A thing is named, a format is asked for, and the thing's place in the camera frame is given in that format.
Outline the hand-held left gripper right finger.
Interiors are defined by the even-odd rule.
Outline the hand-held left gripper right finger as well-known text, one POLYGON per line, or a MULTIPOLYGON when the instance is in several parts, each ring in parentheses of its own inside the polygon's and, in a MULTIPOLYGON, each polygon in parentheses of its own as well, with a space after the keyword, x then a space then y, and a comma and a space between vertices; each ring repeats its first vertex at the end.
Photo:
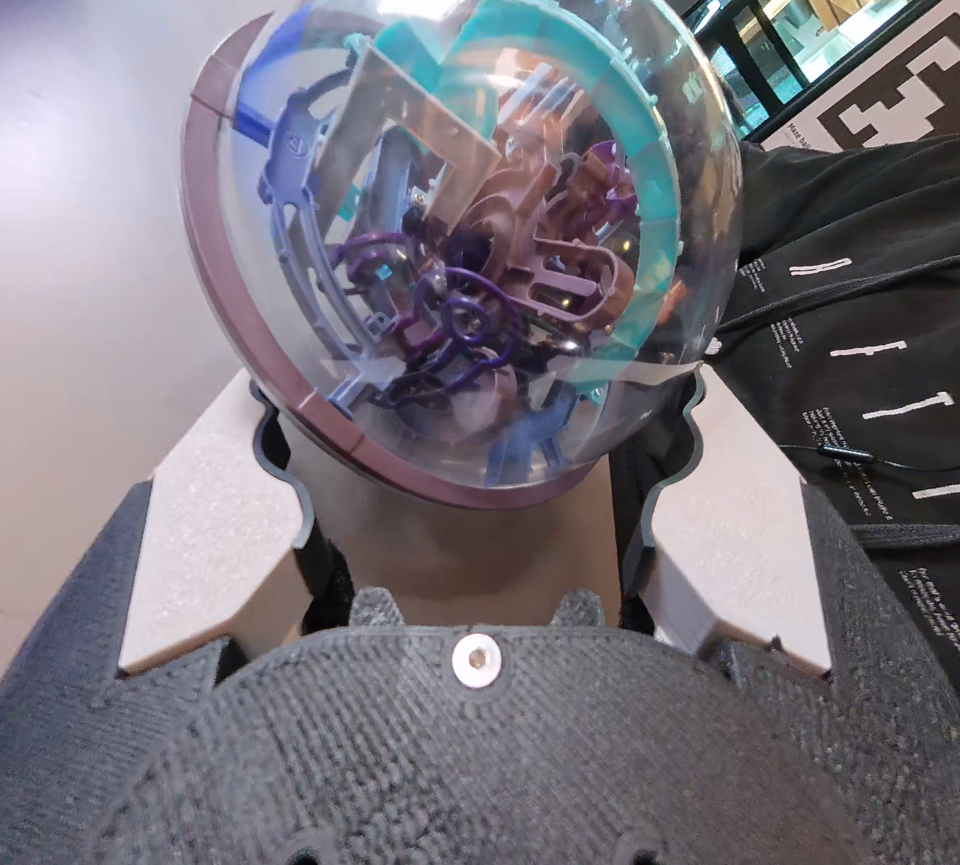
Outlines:
POLYGON ((645 498, 621 564, 626 595, 680 652, 773 647, 822 675, 833 661, 805 481, 713 368, 693 380, 680 419, 690 456, 645 498))

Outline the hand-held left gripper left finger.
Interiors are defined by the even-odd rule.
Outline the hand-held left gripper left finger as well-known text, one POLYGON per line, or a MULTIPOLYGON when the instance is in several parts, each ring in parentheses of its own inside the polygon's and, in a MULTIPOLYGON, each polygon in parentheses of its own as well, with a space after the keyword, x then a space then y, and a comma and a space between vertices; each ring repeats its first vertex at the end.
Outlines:
POLYGON ((248 659, 299 631, 334 576, 278 409, 237 373, 155 469, 118 666, 226 638, 248 659))

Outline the clear maze ball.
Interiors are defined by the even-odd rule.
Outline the clear maze ball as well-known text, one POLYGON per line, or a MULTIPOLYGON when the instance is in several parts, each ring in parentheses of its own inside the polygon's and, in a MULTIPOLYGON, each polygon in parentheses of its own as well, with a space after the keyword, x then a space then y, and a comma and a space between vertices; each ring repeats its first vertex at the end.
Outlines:
POLYGON ((738 137, 665 0, 299 0, 198 73, 181 202, 268 398, 417 499, 578 484, 699 365, 738 137))

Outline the person's black printed jacket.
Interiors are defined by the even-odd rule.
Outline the person's black printed jacket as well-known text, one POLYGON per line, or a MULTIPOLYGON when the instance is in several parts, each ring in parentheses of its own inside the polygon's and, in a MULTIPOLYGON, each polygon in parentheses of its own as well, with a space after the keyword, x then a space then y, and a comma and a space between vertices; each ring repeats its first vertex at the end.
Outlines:
POLYGON ((958 690, 958 133, 739 153, 738 270, 705 362, 958 690))

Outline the black white marker board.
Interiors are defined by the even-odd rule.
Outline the black white marker board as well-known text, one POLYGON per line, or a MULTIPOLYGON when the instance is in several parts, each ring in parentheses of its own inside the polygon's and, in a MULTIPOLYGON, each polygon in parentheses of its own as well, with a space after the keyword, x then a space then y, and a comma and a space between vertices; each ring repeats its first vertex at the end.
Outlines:
POLYGON ((839 152, 958 131, 959 0, 917 0, 753 139, 839 152))

